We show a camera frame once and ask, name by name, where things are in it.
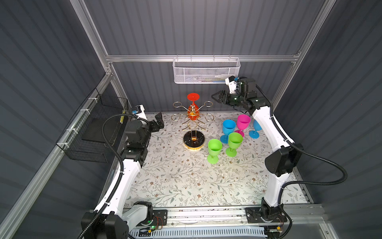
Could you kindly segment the red wine glass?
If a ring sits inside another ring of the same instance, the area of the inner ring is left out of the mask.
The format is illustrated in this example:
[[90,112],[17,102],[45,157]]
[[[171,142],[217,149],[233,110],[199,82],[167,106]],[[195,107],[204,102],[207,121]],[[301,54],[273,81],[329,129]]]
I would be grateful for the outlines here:
[[192,102],[187,110],[187,117],[192,121],[195,121],[200,117],[199,107],[195,104],[195,101],[199,98],[200,96],[197,93],[190,93],[187,95],[187,99]]

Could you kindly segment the blue wine glass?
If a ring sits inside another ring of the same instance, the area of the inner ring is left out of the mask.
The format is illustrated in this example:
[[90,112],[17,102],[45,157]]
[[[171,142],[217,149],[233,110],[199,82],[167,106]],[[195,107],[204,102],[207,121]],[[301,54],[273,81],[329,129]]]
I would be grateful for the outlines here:
[[236,123],[231,119],[227,119],[222,124],[223,135],[220,137],[220,141],[223,144],[228,144],[228,138],[231,133],[235,131]]
[[262,127],[260,126],[260,124],[254,120],[253,122],[253,130],[249,131],[249,136],[253,139],[258,139],[259,138],[259,131],[262,130]]

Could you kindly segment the pink wine glass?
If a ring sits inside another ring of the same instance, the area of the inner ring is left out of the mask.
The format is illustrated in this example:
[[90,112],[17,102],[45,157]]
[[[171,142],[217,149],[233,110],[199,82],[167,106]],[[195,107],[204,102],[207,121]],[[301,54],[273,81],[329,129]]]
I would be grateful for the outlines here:
[[241,136],[244,137],[244,130],[248,128],[250,122],[251,118],[248,115],[239,115],[236,124],[238,130],[236,130],[235,132],[241,134]]

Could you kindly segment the green wine glass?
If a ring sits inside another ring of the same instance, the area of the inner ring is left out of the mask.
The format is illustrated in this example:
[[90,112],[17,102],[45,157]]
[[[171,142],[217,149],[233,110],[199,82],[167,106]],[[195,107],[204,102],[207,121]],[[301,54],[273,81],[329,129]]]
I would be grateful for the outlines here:
[[226,154],[229,157],[235,157],[237,155],[237,148],[240,147],[243,141],[243,136],[240,133],[233,132],[228,136],[228,146]]
[[218,139],[211,139],[208,143],[208,152],[207,157],[210,164],[216,164],[218,162],[218,155],[222,150],[222,143]]

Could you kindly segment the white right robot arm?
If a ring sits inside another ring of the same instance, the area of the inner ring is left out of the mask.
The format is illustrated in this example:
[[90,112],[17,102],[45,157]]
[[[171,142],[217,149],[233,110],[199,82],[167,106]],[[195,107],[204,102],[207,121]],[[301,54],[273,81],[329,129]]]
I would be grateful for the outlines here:
[[282,214],[281,197],[284,184],[296,167],[303,149],[301,144],[286,134],[273,114],[272,102],[265,96],[254,79],[230,76],[225,79],[228,90],[221,90],[211,97],[217,102],[234,109],[242,107],[259,124],[272,147],[272,154],[266,157],[265,166],[270,173],[265,196],[262,198],[258,215],[264,222],[272,222]]

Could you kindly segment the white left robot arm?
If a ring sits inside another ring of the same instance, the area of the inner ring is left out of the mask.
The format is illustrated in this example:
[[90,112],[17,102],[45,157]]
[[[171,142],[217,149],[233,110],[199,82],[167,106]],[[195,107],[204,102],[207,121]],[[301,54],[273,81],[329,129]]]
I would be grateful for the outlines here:
[[85,213],[82,220],[82,239],[131,239],[130,232],[142,222],[153,220],[153,206],[150,202],[138,201],[123,212],[124,203],[148,153],[152,132],[164,128],[161,113],[155,120],[148,121],[140,115],[131,115],[132,121],[126,125],[127,141],[122,153],[118,153],[101,130],[107,147],[115,154],[119,166],[104,198],[93,212]]

